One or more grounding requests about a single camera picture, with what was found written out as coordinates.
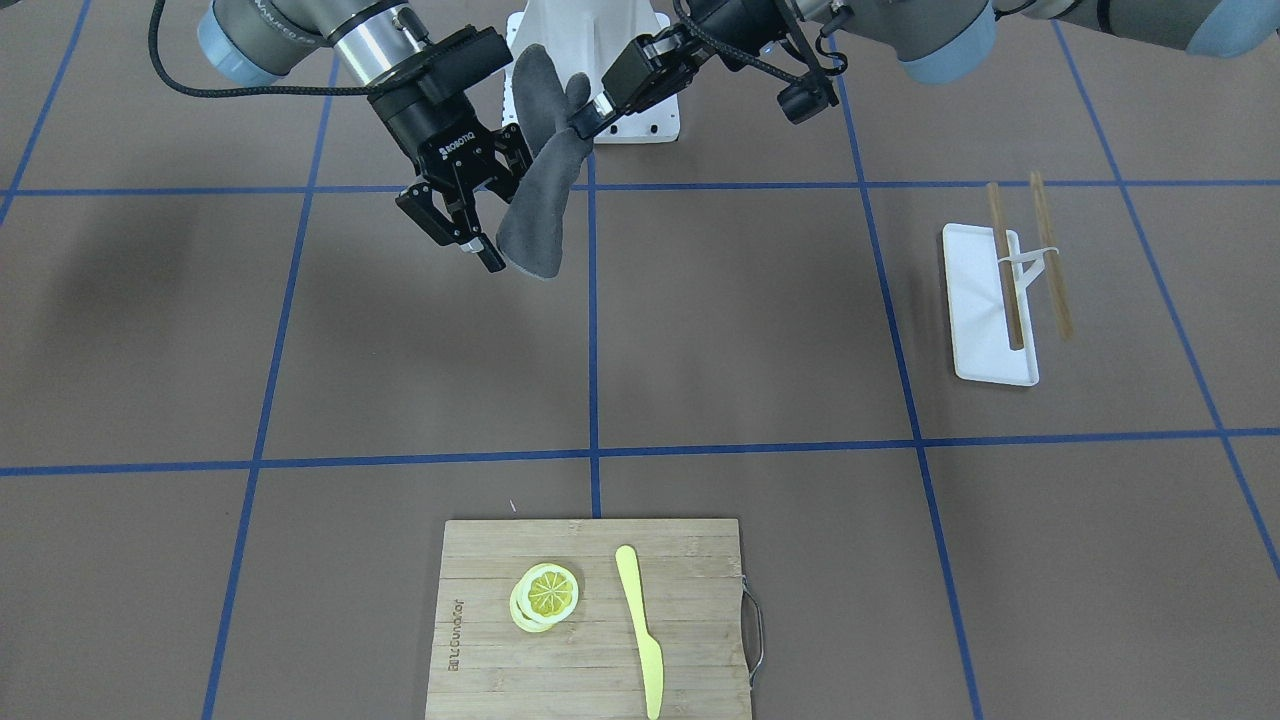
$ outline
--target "gray cloth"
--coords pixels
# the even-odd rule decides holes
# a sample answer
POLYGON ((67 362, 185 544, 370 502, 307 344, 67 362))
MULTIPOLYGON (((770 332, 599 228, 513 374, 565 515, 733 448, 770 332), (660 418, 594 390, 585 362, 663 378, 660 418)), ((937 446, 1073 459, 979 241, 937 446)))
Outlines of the gray cloth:
POLYGON ((562 88, 547 49, 530 45, 516 61, 511 85, 534 164, 498 228, 498 249, 512 265, 550 279, 563 259, 568 193, 594 146, 568 126, 570 115, 590 100, 591 82, 577 73, 562 88))

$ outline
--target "wooden chopstick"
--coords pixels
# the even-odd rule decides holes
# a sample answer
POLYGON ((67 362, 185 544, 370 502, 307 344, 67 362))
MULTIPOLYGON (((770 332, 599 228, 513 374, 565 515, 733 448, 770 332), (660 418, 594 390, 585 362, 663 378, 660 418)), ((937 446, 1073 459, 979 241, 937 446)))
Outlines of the wooden chopstick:
POLYGON ((1000 200, 1000 184, 987 183, 987 202, 991 205, 991 228, 996 236, 996 260, 1000 265, 1000 290, 1005 299, 1005 328, 1009 331, 1009 348, 1021 350, 1023 318, 1018 310, 1018 286, 1014 283, 1014 264, 1000 263, 1009 258, 1009 225, 1005 223, 1005 206, 1000 200))
MULTIPOLYGON (((1048 214, 1048 197, 1044 195, 1044 176, 1039 170, 1032 173, 1032 195, 1036 197, 1036 222, 1039 224, 1041 247, 1057 247, 1053 238, 1053 220, 1048 214)), ((1057 252, 1044 254, 1044 266, 1048 270, 1048 292, 1053 300, 1053 318, 1057 320, 1057 334, 1062 340, 1075 337, 1075 323, 1071 320, 1071 307, 1066 304, 1066 278, 1057 252)))

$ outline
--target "cutting board handle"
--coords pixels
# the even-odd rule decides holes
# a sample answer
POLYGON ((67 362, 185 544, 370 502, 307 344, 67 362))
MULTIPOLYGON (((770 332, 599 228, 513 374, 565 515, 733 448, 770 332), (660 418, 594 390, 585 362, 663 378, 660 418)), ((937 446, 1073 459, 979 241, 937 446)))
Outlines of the cutting board handle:
MULTIPOLYGON (((745 601, 742 603, 744 611, 746 609, 745 606, 750 603, 753 615, 755 615, 755 633, 756 633, 755 647, 759 648, 760 651, 760 655, 759 657, 756 657, 754 664, 751 662, 750 659, 748 659, 746 662, 746 666, 750 670, 748 683, 750 684, 751 689, 755 691, 755 675, 760 671, 760 667, 764 666, 764 610, 760 607, 759 601, 755 600, 755 596, 751 594, 751 585, 748 584, 746 575, 742 575, 742 600, 745 601)), ((745 635, 746 625, 748 623, 742 624, 744 628, 742 644, 744 647, 751 647, 750 643, 746 642, 746 635, 745 635)))

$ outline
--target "lime slice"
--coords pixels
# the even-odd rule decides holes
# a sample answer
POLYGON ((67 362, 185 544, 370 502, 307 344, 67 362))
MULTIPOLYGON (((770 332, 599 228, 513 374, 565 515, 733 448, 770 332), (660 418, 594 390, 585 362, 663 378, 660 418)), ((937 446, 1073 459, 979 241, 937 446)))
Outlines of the lime slice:
POLYGON ((554 625, 577 607, 577 578, 552 562, 530 568, 516 589, 520 611, 535 623, 554 625))
POLYGON ((526 633, 545 633, 556 626, 554 623, 538 623, 530 620, 520 611, 520 605, 516 602, 516 596, 520 594, 520 585, 517 584, 511 589, 511 620, 517 628, 525 630, 526 633))

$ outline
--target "yellow plastic knife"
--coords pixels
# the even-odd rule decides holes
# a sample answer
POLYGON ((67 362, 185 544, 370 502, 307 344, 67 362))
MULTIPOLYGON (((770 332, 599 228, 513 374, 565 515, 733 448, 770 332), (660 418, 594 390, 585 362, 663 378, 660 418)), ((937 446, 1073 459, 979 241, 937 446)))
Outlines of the yellow plastic knife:
POLYGON ((627 594, 627 609, 631 610, 631 626, 636 630, 636 646, 640 648, 645 712, 649 720, 658 720, 658 712, 662 711, 662 646, 649 634, 649 625, 644 619, 644 591, 640 588, 636 548, 625 544, 613 553, 613 560, 618 564, 622 591, 627 594))

